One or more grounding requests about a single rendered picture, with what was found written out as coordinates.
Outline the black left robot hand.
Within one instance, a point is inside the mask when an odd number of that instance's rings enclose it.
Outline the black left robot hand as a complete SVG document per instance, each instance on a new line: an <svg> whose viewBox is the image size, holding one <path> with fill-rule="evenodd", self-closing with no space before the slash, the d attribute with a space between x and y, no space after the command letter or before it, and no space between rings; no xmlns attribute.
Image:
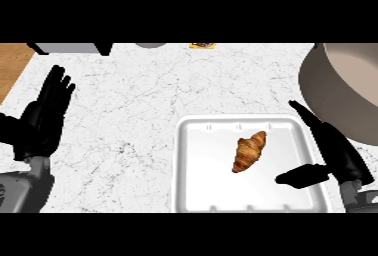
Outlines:
<svg viewBox="0 0 378 256"><path fill-rule="evenodd" d="M0 143L14 146L14 160L49 157L58 147L76 84L65 68L52 67L37 99L28 103L21 118L0 112Z"/></svg>

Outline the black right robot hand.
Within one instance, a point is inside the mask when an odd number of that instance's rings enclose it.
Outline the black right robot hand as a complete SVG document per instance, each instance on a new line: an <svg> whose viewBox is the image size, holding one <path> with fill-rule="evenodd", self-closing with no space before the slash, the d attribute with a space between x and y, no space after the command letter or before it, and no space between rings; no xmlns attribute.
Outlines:
<svg viewBox="0 0 378 256"><path fill-rule="evenodd" d="M340 130L324 122L310 110L296 101L290 101L304 124L309 126L325 164L304 164L276 176L276 183L303 189L325 182L332 175L343 184L360 180L369 185L375 179L362 156Z"/></svg>

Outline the brown croissant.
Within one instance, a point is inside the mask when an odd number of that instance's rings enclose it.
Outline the brown croissant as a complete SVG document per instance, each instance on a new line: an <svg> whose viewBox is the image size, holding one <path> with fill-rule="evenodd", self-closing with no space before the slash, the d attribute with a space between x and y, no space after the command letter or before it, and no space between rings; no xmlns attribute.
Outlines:
<svg viewBox="0 0 378 256"><path fill-rule="evenodd" d="M266 132L260 131L248 139L241 138L238 140L234 173L245 171L259 161L266 146L266 136Z"/></svg>

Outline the white plastic tray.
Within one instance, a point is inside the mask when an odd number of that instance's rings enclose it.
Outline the white plastic tray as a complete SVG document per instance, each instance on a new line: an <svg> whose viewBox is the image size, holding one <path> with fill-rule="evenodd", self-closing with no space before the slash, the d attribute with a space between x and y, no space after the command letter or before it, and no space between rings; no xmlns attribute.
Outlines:
<svg viewBox="0 0 378 256"><path fill-rule="evenodd" d="M276 177L316 158L303 122L285 114L188 115L176 126L171 209L177 213L327 213L321 185Z"/></svg>

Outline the large beige pot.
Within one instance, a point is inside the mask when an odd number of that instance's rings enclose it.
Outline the large beige pot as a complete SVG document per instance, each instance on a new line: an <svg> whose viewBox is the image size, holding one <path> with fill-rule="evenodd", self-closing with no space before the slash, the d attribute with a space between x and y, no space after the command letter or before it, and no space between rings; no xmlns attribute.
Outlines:
<svg viewBox="0 0 378 256"><path fill-rule="evenodd" d="M303 60L300 91L319 119L378 146L378 43L319 43Z"/></svg>

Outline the grey box appliance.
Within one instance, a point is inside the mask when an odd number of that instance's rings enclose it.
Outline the grey box appliance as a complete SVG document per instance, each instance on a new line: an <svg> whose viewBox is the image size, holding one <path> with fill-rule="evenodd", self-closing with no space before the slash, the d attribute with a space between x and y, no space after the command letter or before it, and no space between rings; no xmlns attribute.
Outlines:
<svg viewBox="0 0 378 256"><path fill-rule="evenodd" d="M98 53L108 56L112 43L28 43L27 46L40 54L50 53Z"/></svg>

